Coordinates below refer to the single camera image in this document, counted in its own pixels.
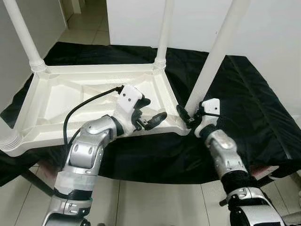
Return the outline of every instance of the floor tile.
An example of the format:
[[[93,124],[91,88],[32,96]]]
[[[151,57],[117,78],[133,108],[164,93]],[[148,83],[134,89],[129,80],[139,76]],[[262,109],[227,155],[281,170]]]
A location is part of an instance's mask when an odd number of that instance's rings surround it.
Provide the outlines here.
[[[108,32],[109,31],[109,22],[108,22],[108,16],[105,15],[99,28],[99,31]]]
[[[46,178],[41,169],[38,170],[37,176],[49,186],[54,186],[54,180]],[[42,225],[49,202],[50,197],[48,195],[35,186],[31,186],[16,222],[16,226]]]
[[[287,207],[283,202],[283,199],[275,185],[275,182],[269,183],[261,188],[263,192],[267,194],[267,196],[271,199],[272,204],[278,211],[281,216],[285,216],[288,214]]]
[[[117,226],[208,226],[200,185],[120,182]]]
[[[202,184],[202,190],[210,226],[230,226],[228,206],[219,205],[219,202],[226,198],[222,183],[217,180]]]
[[[299,191],[301,190],[301,187],[293,181],[291,176],[280,178],[275,181],[275,184],[284,200],[288,212],[295,213],[301,211],[299,205]]]
[[[31,171],[36,173],[37,169],[32,167]],[[0,188],[0,225],[15,225],[30,186],[30,182],[18,176]]]
[[[103,20],[103,13],[73,14],[68,20],[70,30],[97,30]]]
[[[59,41],[78,43],[78,44],[92,44],[96,31],[89,30],[65,30]]]
[[[91,225],[105,223],[106,226],[115,226],[119,181],[98,177],[93,191],[93,203],[87,219]]]
[[[109,32],[97,32],[93,40],[93,45],[109,45],[110,35]]]

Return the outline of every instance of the tiled floor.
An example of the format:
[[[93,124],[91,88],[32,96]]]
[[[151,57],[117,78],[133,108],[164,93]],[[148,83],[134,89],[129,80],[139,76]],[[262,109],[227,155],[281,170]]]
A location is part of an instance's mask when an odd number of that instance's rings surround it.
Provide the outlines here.
[[[53,187],[41,169],[33,172]],[[266,185],[264,192],[284,216],[301,211],[300,187],[290,176]],[[160,185],[98,177],[88,219],[93,226],[229,226],[220,181],[202,185]],[[22,177],[1,188],[0,220],[5,226],[39,226],[50,198]]]
[[[86,0],[81,14],[73,14],[67,21],[68,28],[58,41],[109,45],[109,24],[106,0]]]

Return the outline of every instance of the black tablecloth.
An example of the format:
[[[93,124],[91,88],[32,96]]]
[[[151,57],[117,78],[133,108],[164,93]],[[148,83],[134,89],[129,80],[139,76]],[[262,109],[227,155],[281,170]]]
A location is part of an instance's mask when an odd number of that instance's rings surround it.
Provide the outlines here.
[[[47,65],[145,64],[157,50],[139,46],[96,46],[58,42],[45,58]],[[208,53],[169,48],[166,74],[177,101],[185,106]],[[1,117],[14,125],[31,79]],[[244,56],[226,56],[205,99],[219,98],[225,119],[218,127],[231,136],[246,165],[300,165],[301,131],[265,79]],[[18,158],[0,155],[0,185],[40,159],[58,164],[61,147],[29,150]],[[175,133],[121,138],[104,153],[100,175],[152,183],[204,183],[217,179],[213,161],[193,135]]]

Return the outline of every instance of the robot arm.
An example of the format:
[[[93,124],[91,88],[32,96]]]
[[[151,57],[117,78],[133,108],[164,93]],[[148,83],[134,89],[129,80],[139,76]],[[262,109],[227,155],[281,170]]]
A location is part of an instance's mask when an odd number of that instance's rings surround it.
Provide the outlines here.
[[[205,113],[219,114],[217,99],[205,101],[201,107]],[[217,119],[212,115],[202,116],[195,135],[204,141],[214,160],[215,169],[227,194],[231,225],[284,226],[278,212],[257,186],[256,179],[246,170],[237,153],[235,141],[216,128]]]
[[[91,196],[105,147],[118,136],[129,136],[142,128],[152,129],[167,116],[160,113],[143,122],[140,108],[150,102],[136,88],[125,85],[113,116],[105,115],[81,127],[79,137],[71,145],[63,171],[57,175],[43,226],[90,225],[84,216],[90,212]]]

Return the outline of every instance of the white wall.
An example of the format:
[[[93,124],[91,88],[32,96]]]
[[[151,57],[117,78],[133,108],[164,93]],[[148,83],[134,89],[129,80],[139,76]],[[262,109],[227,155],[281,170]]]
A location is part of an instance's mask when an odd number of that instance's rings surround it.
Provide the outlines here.
[[[209,51],[231,0],[175,0],[170,47]],[[108,0],[111,44],[157,46],[163,0]],[[301,114],[301,1],[252,0],[228,54],[254,64],[291,115]]]
[[[28,29],[44,57],[65,30],[58,0],[18,0]],[[10,104],[14,94],[29,78],[27,56],[0,0],[0,111]]]

